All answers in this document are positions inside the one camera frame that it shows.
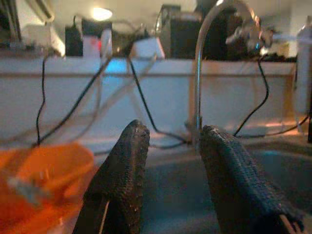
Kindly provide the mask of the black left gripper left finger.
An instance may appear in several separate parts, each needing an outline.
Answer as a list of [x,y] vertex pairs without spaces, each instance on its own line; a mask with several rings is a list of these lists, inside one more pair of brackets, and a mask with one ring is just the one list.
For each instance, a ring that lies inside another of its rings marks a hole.
[[73,233],[138,234],[150,131],[132,120],[91,179]]

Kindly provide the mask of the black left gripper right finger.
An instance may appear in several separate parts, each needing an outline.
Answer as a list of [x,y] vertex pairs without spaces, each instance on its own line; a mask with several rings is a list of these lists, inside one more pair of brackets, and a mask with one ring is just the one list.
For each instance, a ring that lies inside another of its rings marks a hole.
[[247,148],[216,126],[205,125],[199,151],[223,234],[303,234],[304,215],[266,179]]

